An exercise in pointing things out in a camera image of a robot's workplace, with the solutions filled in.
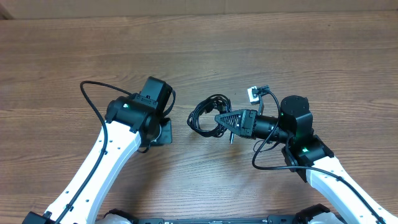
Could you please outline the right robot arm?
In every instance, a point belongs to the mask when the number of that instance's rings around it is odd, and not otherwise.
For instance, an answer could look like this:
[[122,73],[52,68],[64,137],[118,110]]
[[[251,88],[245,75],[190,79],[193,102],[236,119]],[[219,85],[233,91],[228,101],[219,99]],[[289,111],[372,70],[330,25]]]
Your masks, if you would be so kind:
[[256,110],[236,110],[215,116],[215,121],[242,138],[279,142],[285,169],[319,191],[346,223],[397,223],[345,171],[334,152],[314,133],[309,102],[302,96],[285,97],[276,118]]

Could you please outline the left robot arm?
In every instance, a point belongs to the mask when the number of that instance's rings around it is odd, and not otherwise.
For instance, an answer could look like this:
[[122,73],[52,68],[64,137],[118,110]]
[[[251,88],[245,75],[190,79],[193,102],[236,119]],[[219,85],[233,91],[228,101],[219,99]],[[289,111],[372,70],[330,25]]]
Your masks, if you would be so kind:
[[168,114],[175,91],[165,81],[149,77],[138,93],[123,92],[111,101],[98,138],[81,167],[44,214],[29,212],[24,223],[94,223],[121,169],[135,153],[172,143]]

